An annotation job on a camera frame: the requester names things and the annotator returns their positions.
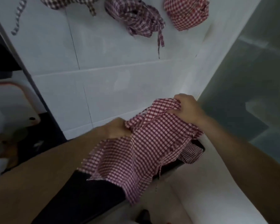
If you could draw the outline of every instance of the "laundry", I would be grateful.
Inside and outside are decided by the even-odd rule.
[[[162,29],[165,22],[155,7],[146,5],[142,0],[105,0],[105,10],[114,19],[123,23],[132,36],[151,37],[153,32],[158,32],[160,58],[160,44],[164,47]]]
[[[155,100],[125,122],[131,137],[101,141],[78,170],[90,174],[89,180],[106,180],[121,187],[126,199],[135,204],[163,165],[177,158],[193,163],[202,155],[203,150],[191,140],[203,132],[167,112],[180,108],[175,99]]]
[[[188,30],[201,24],[208,18],[208,0],[165,0],[165,11],[174,27]]]
[[[65,8],[70,3],[84,4],[89,8],[89,11],[93,16],[96,15],[96,11],[93,8],[92,4],[96,1],[98,1],[98,0],[41,0],[41,2],[44,5],[46,5],[47,7],[51,8],[51,9],[54,9],[54,10]],[[20,21],[21,14],[23,13],[23,11],[26,7],[26,4],[27,4],[27,0],[20,0],[19,6],[17,7],[17,11],[15,14],[16,15],[16,18],[15,18],[16,26],[11,31],[12,35],[16,35],[20,29],[19,21]]]

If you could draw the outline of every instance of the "white tiled floor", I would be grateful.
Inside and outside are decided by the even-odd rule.
[[[135,220],[142,209],[149,210],[153,224],[167,224],[168,222],[192,224],[191,218],[164,178],[154,181],[137,205],[131,207],[127,202],[123,202],[89,224],[119,224]]]

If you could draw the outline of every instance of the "brown checkered cloth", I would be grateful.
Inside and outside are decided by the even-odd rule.
[[[96,11],[93,8],[92,4],[96,1],[98,1],[98,0],[41,0],[41,2],[44,5],[48,6],[51,9],[54,9],[54,10],[65,8],[70,3],[84,4],[89,8],[89,11],[93,16],[96,15]],[[17,7],[17,11],[15,13],[16,27],[11,31],[12,35],[16,35],[19,31],[19,20],[20,20],[21,14],[23,13],[23,11],[26,7],[26,4],[27,4],[27,0],[20,0],[19,6]]]
[[[151,37],[158,32],[158,54],[160,44],[164,47],[162,29],[165,22],[159,11],[142,0],[105,0],[105,10],[117,21],[123,23],[130,35]]]
[[[188,30],[208,18],[208,0],[165,0],[165,11],[179,31]]]
[[[126,199],[135,204],[163,165],[177,158],[193,163],[202,155],[203,150],[191,140],[203,132],[167,113],[180,108],[175,99],[155,100],[152,106],[126,121],[131,137],[100,142],[78,170],[91,174],[89,180],[106,180],[121,187]]]

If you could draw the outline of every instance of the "checkered fabric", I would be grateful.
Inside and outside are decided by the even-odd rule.
[[[65,8],[68,6],[70,3],[79,3],[79,4],[84,4],[89,8],[90,13],[95,16],[96,11],[93,8],[92,4],[98,0],[41,0],[41,2],[48,6],[51,9],[58,10],[61,8]],[[11,34],[16,35],[19,31],[19,20],[20,16],[23,13],[25,7],[26,7],[27,0],[20,0],[19,6],[17,7],[16,11],[16,27],[12,30]]]
[[[135,204],[161,166],[179,156],[182,161],[193,163],[202,155],[203,150],[191,140],[203,132],[167,113],[168,109],[180,108],[175,99],[155,100],[152,106],[126,121],[131,137],[100,142],[78,170],[91,174],[89,180],[106,180],[121,187],[127,200]]]
[[[188,30],[208,18],[208,0],[165,0],[165,11],[179,31]]]
[[[151,37],[158,32],[158,54],[160,58],[160,44],[164,47],[162,29],[165,22],[159,11],[142,0],[105,0],[105,10],[117,21],[123,23],[130,35]]]

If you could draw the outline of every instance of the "hand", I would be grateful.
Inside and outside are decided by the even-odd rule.
[[[131,136],[132,133],[128,128],[125,127],[124,122],[125,122],[124,119],[116,118],[111,122],[102,126],[101,128],[104,132],[105,137],[108,139],[113,139],[113,138]]]
[[[206,117],[205,112],[192,95],[180,93],[175,95],[174,99],[180,101],[182,108],[180,110],[168,110],[168,113],[175,114],[186,123],[195,125]]]

